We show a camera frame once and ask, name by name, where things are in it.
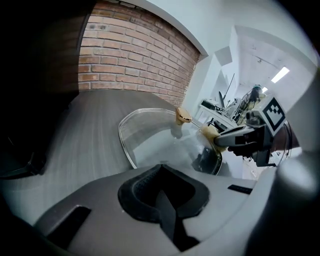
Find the lab room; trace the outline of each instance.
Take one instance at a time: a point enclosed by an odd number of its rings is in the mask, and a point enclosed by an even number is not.
[[[0,153],[11,248],[57,256],[312,250],[320,45],[302,15],[317,15],[312,5],[15,6],[25,29],[7,45],[16,82],[4,86]]]

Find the desk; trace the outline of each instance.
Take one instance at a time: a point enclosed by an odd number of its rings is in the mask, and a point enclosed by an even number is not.
[[[50,207],[83,185],[131,170],[118,126],[124,117],[142,108],[175,111],[173,105],[148,92],[80,92],[57,123],[43,175],[0,180],[0,190],[12,213],[33,225]],[[241,178],[241,161],[234,164],[232,152],[222,156],[220,175]]]
[[[213,119],[217,120],[218,122],[220,122],[221,124],[226,126],[228,129],[237,127],[237,123],[235,121],[230,120],[226,116],[224,116],[222,114],[219,114],[215,110],[208,109],[203,105],[200,105],[200,108],[199,108],[198,112],[195,115],[195,119],[199,120],[199,118],[200,118],[200,116],[201,116],[201,114],[203,112],[207,113],[210,117],[212,117]]]

